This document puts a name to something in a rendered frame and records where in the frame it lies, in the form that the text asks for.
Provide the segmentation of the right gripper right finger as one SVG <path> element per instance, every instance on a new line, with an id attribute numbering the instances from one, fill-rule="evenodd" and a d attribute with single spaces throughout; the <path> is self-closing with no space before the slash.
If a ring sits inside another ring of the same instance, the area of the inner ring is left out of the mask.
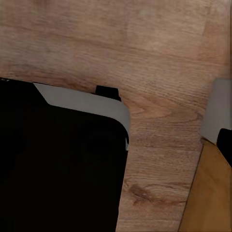
<path id="1" fill-rule="evenodd" d="M 232 130 L 222 128 L 218 134 L 216 144 L 232 167 Z"/>

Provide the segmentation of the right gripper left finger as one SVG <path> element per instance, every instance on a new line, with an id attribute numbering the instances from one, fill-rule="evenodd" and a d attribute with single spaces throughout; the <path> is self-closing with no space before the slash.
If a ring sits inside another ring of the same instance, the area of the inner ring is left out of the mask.
<path id="1" fill-rule="evenodd" d="M 21 129 L 0 133 L 0 187 L 25 147 Z"/>

